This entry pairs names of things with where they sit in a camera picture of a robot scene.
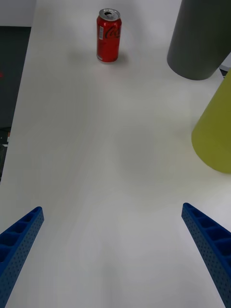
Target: can lid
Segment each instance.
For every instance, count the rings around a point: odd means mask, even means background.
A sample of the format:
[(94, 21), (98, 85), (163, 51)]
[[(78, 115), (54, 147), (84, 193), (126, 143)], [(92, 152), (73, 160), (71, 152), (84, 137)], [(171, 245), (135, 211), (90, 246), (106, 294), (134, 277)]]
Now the can lid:
[(103, 9), (100, 10), (99, 16), (107, 21), (115, 21), (120, 18), (120, 13), (113, 9)]

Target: white tabletop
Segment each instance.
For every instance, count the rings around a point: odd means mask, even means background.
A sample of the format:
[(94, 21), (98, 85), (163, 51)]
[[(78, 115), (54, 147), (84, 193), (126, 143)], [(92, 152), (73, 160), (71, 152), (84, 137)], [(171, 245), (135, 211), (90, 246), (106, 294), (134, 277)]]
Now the white tabletop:
[[(180, 1), (38, 0), (2, 184), (0, 231), (44, 224), (7, 308), (222, 308), (182, 218), (231, 230), (231, 178), (191, 131), (222, 81), (167, 65)], [(121, 12), (120, 58), (96, 58), (98, 11)]]

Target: blue perforated plastic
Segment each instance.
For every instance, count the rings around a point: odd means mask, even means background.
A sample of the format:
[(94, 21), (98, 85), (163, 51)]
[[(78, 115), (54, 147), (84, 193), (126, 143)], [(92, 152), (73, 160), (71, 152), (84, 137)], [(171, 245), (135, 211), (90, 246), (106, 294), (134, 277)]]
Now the blue perforated plastic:
[(189, 203), (182, 218), (226, 308), (231, 308), (231, 233)]
[(0, 234), (0, 308), (8, 301), (43, 221), (38, 206)]

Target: yellow cylinder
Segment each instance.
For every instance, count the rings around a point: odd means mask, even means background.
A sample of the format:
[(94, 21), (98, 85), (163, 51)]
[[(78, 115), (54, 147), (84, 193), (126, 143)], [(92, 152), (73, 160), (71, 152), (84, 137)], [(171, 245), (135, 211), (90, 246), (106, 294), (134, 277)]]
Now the yellow cylinder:
[(194, 127), (192, 146), (208, 166), (231, 173), (231, 70)]

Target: coca-cola can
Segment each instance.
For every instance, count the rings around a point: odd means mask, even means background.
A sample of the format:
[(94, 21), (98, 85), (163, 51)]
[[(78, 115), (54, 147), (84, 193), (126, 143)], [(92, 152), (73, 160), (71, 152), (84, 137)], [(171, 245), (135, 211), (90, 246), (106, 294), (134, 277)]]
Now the coca-cola can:
[(100, 10), (97, 18), (97, 58), (113, 62), (118, 58), (122, 21), (117, 10)]

